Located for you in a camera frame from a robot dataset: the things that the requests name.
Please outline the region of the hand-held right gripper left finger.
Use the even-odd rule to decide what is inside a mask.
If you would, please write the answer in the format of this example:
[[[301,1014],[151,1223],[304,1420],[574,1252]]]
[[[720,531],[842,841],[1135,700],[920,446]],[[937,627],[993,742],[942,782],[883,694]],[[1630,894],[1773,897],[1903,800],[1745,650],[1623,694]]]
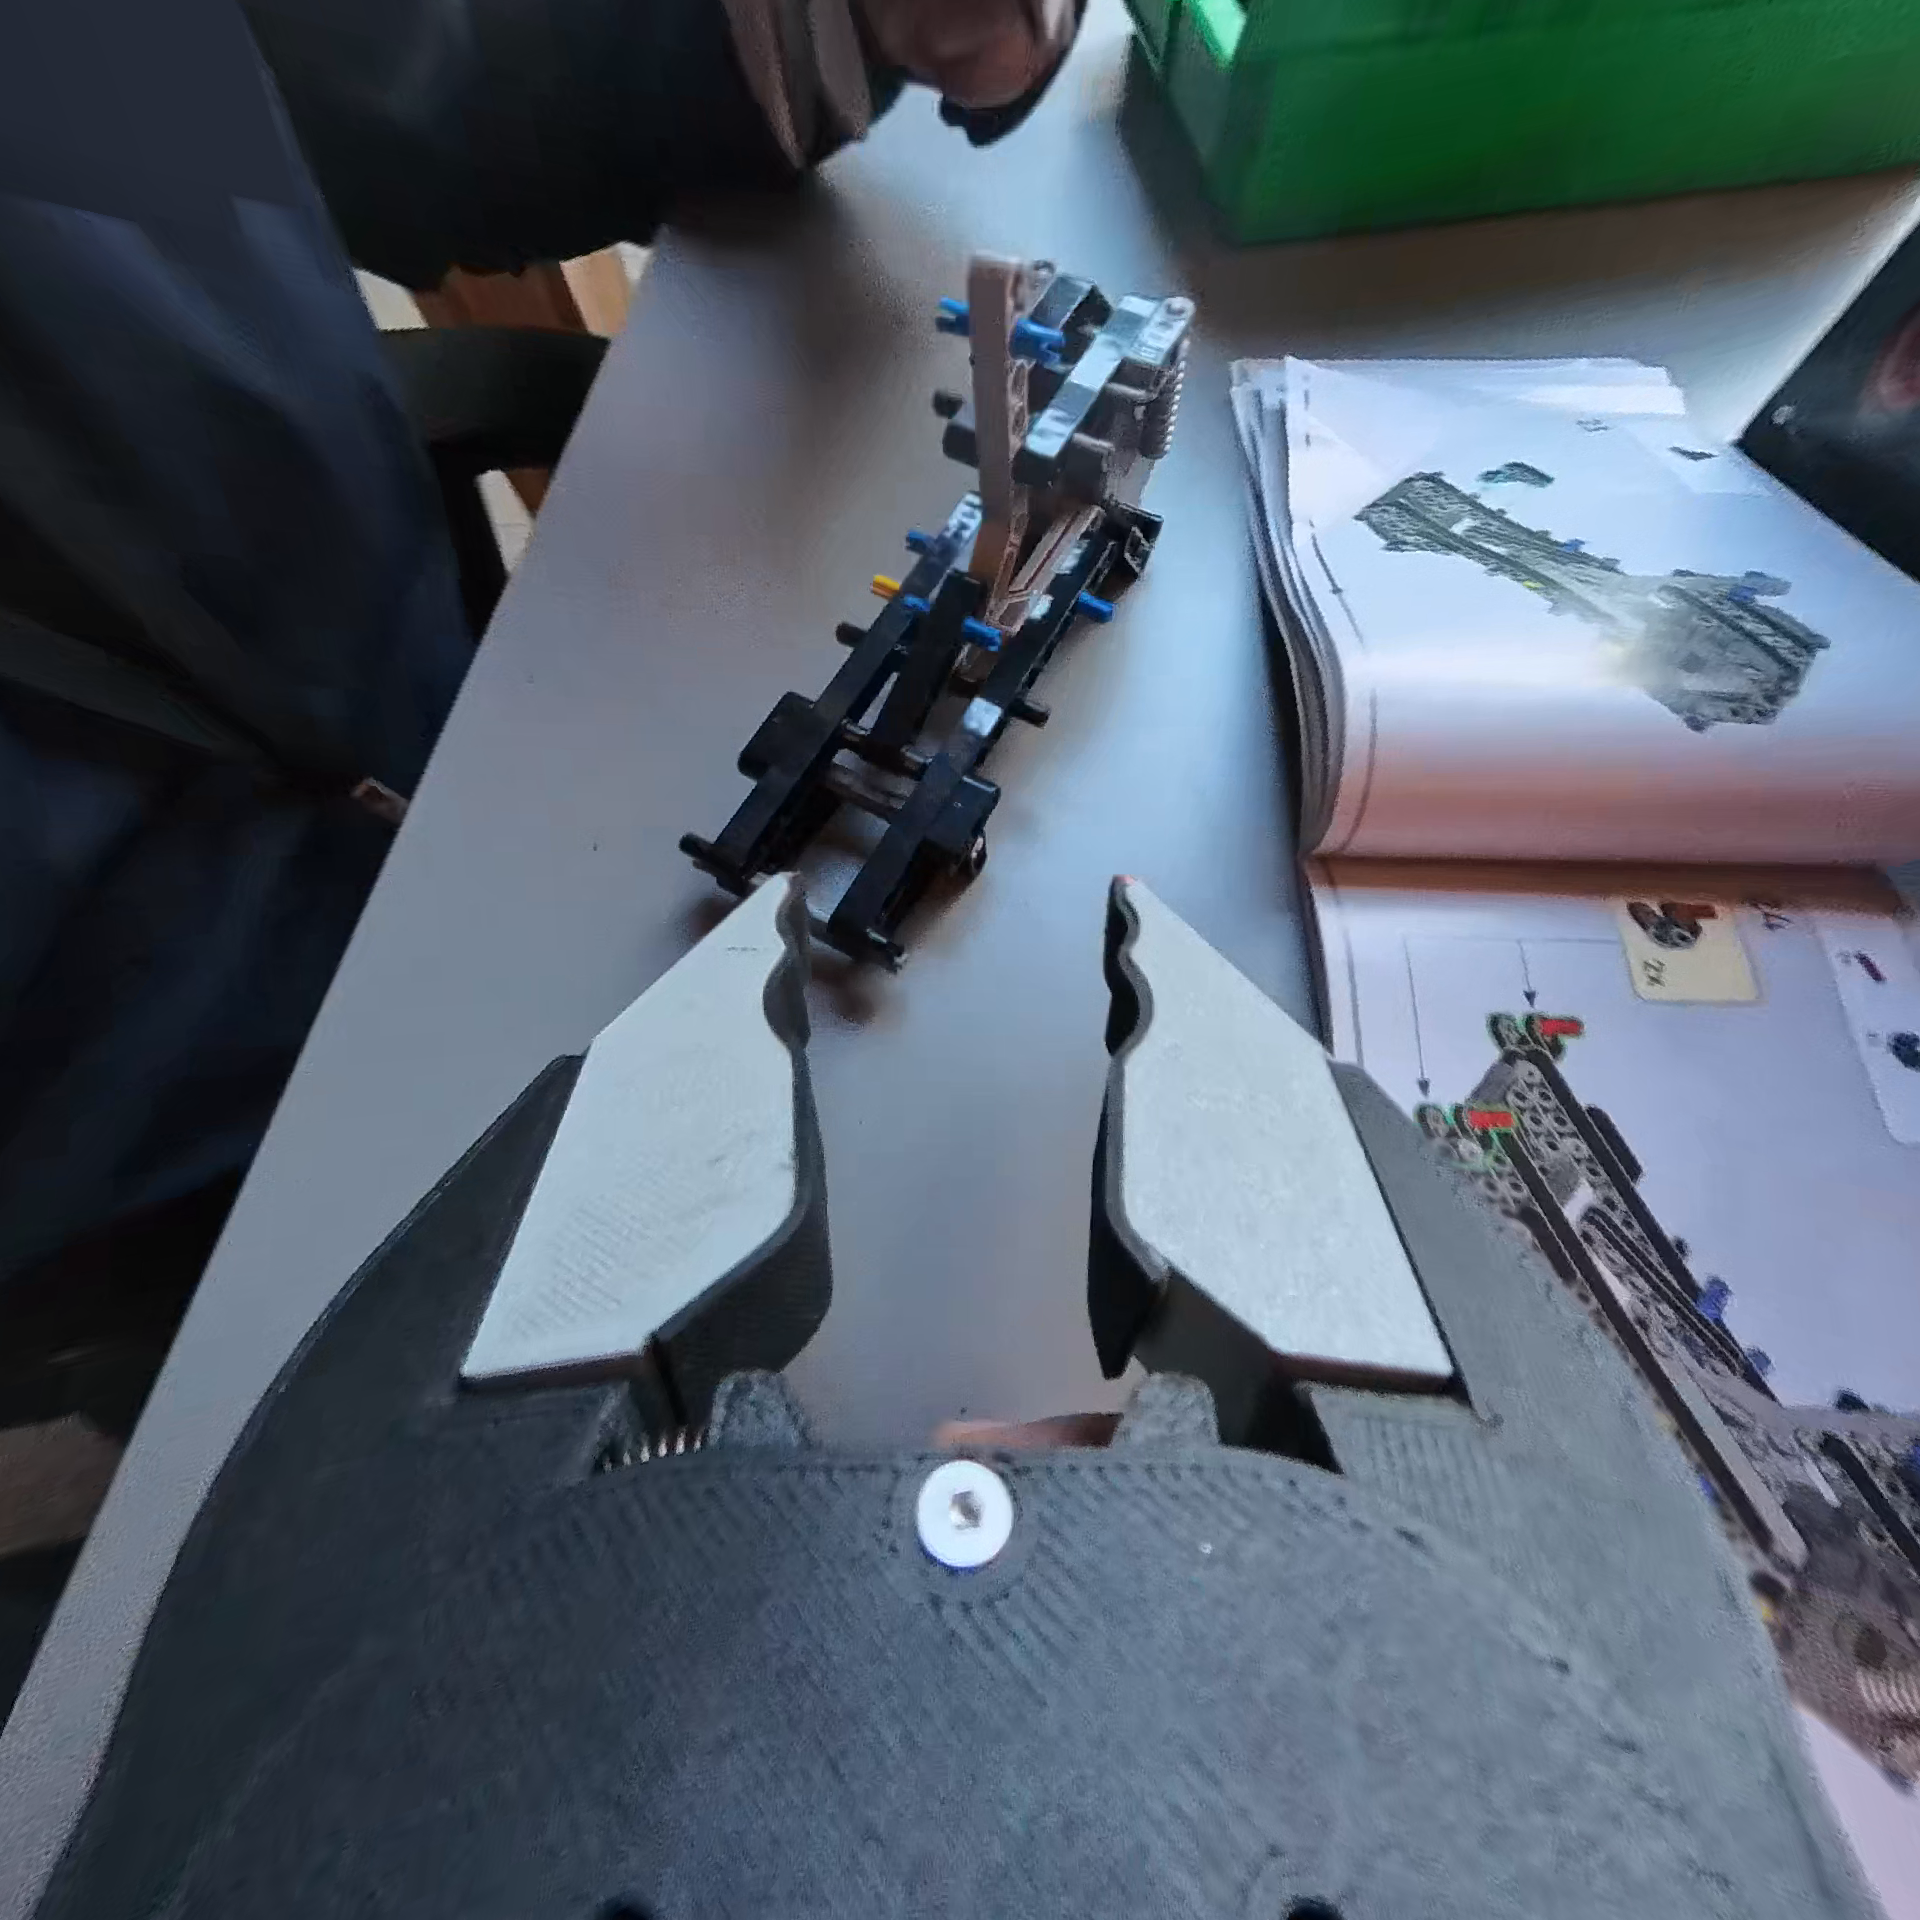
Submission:
[[[831,1314],[801,878],[769,878],[586,1048],[463,1389],[628,1386],[708,1425]]]

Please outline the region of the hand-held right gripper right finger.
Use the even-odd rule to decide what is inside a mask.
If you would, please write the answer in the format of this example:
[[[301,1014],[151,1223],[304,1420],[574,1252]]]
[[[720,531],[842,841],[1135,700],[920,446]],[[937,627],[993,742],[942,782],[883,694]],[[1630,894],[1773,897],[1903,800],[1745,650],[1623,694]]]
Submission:
[[[1101,1376],[1203,1381],[1227,1444],[1273,1444],[1301,1386],[1450,1395],[1455,1356],[1329,1052],[1140,878],[1111,881],[1101,970]]]

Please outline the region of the black lego chassis model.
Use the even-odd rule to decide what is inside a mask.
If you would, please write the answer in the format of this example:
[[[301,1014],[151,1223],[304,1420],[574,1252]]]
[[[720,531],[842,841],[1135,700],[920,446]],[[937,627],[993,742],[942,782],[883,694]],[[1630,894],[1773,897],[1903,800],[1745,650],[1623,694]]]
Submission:
[[[745,897],[796,876],[847,816],[879,834],[811,939],[899,970],[927,894],[972,881],[1001,808],[991,761],[1012,726],[1044,729],[1034,689],[1076,627],[1103,627],[1143,580],[1164,515],[1143,490],[1174,447],[1189,376],[1189,293],[1106,298],[1044,260],[976,252],[933,311],[968,348],[937,390],[944,457],[972,485],[937,531],[912,531],[879,611],[838,623],[847,659],[817,696],[784,694],[737,770],[747,796],[685,859]]]

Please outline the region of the green plastic bin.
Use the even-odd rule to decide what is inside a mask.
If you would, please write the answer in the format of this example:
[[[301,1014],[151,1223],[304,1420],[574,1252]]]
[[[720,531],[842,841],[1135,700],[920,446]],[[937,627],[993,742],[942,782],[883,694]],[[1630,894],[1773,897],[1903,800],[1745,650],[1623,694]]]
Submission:
[[[1128,5],[1242,245],[1917,165],[1917,5]]]

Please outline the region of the person's left forearm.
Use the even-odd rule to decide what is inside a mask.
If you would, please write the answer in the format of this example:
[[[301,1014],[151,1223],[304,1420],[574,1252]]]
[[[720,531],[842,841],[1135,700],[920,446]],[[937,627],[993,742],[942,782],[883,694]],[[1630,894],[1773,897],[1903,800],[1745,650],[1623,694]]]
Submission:
[[[242,5],[364,273],[429,290],[784,194],[895,105],[873,5]]]

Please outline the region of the open lego instruction booklet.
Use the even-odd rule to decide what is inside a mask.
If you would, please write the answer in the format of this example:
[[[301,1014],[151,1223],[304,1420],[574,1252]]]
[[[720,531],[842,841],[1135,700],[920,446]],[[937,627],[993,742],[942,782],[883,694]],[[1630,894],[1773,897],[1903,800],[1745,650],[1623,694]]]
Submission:
[[[1633,361],[1244,361],[1334,1048],[1917,1786],[1917,583]]]

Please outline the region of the person's left hand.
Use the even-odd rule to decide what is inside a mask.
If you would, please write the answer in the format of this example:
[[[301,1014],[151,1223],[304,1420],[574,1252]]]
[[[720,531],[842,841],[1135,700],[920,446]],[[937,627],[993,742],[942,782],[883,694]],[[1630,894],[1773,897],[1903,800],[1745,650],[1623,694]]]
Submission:
[[[865,5],[889,67],[961,107],[1010,107],[1068,59],[1083,5]]]

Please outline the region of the person's dark clothed body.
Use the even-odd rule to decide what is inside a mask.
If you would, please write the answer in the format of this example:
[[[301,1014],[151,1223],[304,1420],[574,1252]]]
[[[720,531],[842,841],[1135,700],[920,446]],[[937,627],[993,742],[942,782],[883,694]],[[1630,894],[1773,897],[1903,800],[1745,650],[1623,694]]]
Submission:
[[[4,5],[4,1426],[133,1419],[467,674],[239,5]]]

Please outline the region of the black box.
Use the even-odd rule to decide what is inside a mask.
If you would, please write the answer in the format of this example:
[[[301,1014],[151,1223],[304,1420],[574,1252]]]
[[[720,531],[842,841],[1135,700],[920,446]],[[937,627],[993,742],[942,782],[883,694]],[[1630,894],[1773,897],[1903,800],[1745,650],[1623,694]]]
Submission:
[[[1917,232],[1739,438],[1791,494],[1917,580]]]

